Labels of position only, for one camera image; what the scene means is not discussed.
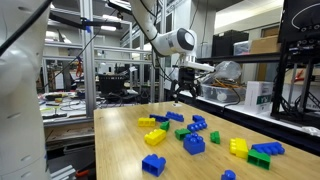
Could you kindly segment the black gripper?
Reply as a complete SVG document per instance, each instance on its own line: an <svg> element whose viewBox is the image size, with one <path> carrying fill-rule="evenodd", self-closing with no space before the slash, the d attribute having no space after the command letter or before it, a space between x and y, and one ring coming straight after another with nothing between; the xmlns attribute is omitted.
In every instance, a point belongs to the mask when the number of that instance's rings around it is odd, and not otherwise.
<svg viewBox="0 0 320 180"><path fill-rule="evenodd" d="M194 86L194 79L195 79L195 70L191 68L180 68L179 75L178 75L178 84L179 87L174 91L173 97L174 102L179 102L179 94L184 89L189 89L189 92L192 95L193 100L196 100L197 88Z"/></svg>

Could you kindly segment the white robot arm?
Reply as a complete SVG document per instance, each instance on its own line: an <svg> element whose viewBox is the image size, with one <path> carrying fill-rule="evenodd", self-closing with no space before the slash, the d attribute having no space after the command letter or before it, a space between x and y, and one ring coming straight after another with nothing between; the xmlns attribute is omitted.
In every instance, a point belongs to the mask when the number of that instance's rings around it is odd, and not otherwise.
<svg viewBox="0 0 320 180"><path fill-rule="evenodd" d="M50 180L39 76L52 0L1 0L0 178Z"/></svg>

